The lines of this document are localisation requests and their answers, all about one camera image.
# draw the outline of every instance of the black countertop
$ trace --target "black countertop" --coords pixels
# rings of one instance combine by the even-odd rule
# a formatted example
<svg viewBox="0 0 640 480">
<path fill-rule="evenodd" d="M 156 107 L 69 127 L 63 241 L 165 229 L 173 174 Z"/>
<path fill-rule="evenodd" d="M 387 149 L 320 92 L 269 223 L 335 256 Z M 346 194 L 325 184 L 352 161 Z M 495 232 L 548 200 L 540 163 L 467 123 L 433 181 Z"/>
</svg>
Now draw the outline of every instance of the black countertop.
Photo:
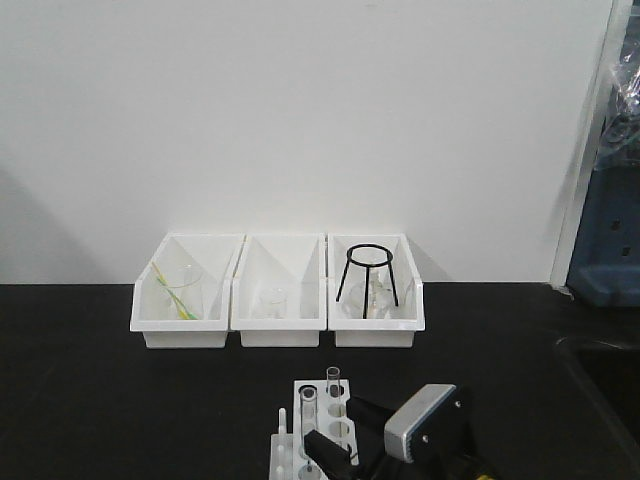
<svg viewBox="0 0 640 480">
<path fill-rule="evenodd" d="M 468 385 L 481 454 L 505 479 L 637 478 L 556 344 L 640 343 L 638 310 L 537 284 L 425 284 L 411 349 L 336 348 L 323 333 L 319 348 L 230 334 L 220 350 L 147 350 L 131 298 L 129 285 L 0 287 L 0 478 L 267 479 L 277 409 L 329 365 L 390 407 L 426 383 Z"/>
</svg>

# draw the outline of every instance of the clear plastic bag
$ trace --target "clear plastic bag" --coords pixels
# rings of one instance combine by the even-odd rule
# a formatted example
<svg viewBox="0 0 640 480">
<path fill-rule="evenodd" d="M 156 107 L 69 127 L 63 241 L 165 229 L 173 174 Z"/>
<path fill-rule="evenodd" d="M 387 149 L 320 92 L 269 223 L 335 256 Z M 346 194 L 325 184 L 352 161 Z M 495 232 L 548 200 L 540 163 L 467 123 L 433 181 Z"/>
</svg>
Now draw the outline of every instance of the clear plastic bag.
<svg viewBox="0 0 640 480">
<path fill-rule="evenodd" d="M 633 20 L 620 61 L 611 67 L 615 95 L 600 137 L 596 170 L 640 167 L 640 22 Z"/>
</svg>

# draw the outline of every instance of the white wall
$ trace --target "white wall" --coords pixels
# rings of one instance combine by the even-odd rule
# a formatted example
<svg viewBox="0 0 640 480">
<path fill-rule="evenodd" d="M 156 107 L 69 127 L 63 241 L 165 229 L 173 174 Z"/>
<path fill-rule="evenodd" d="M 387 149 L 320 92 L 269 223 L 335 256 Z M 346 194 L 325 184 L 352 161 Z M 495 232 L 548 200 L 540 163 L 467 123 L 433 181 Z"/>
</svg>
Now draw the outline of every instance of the white wall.
<svg viewBox="0 0 640 480">
<path fill-rule="evenodd" d="M 0 4 L 0 283 L 132 282 L 167 230 L 405 231 L 548 281 L 606 0 Z"/>
</svg>

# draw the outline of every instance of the blue container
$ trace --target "blue container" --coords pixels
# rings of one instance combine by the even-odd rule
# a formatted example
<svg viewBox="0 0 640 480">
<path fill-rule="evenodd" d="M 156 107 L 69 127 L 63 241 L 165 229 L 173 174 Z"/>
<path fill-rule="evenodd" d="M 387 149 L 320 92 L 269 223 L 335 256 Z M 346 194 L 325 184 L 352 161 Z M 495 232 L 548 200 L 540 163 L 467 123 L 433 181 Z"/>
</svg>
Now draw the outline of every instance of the blue container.
<svg viewBox="0 0 640 480">
<path fill-rule="evenodd" d="M 640 168 L 592 173 L 567 286 L 592 305 L 640 306 Z"/>
</svg>

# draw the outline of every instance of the metal ring stand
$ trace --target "metal ring stand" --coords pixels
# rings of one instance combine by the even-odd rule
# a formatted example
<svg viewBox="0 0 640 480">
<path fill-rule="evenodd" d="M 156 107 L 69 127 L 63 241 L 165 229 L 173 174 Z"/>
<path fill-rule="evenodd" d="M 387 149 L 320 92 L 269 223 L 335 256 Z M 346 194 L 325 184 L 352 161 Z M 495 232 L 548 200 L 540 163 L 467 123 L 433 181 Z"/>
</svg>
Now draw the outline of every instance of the metal ring stand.
<svg viewBox="0 0 640 480">
<path fill-rule="evenodd" d="M 353 252 L 359 248 L 375 248 L 378 250 L 382 250 L 387 255 L 387 260 L 380 263 L 364 263 L 359 262 L 353 259 Z M 393 268 L 391 267 L 391 261 L 393 260 L 393 253 L 388 248 L 383 247 L 382 245 L 376 245 L 375 243 L 360 243 L 358 245 L 354 245 L 347 250 L 347 263 L 344 265 L 344 272 L 342 273 L 342 280 L 340 280 L 340 289 L 338 290 L 338 296 L 336 297 L 336 302 L 340 301 L 340 295 L 342 295 L 342 288 L 344 287 L 344 281 L 347 278 L 347 271 L 349 270 L 349 264 L 353 263 L 359 267 L 364 267 L 367 269 L 365 282 L 364 282 L 364 309 L 362 311 L 362 318 L 367 318 L 367 304 L 369 303 L 369 272 L 372 268 L 384 267 L 385 265 L 389 268 L 389 279 L 391 280 L 391 288 L 393 290 L 393 300 L 398 306 L 398 294 L 396 293 L 396 281 L 393 278 Z"/>
</svg>

